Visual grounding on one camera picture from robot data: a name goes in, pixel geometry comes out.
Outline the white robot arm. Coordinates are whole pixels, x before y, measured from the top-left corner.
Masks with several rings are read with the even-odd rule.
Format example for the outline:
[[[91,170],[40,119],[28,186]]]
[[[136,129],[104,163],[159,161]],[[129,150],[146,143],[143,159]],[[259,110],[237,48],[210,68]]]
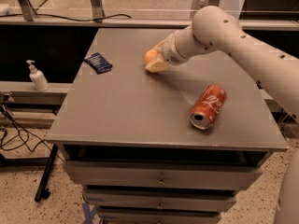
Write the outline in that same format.
[[[160,72],[192,56],[218,49],[229,55],[276,102],[299,121],[299,61],[246,34],[238,21],[219,7],[200,9],[192,25],[168,36],[145,55],[146,69]]]

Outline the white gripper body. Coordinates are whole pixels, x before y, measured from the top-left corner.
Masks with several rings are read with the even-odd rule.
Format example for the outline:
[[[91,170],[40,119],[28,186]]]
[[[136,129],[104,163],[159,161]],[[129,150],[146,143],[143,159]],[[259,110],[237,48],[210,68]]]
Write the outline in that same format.
[[[180,65],[187,62],[187,59],[179,54],[176,47],[177,32],[169,35],[162,44],[162,54],[164,59],[171,65]]]

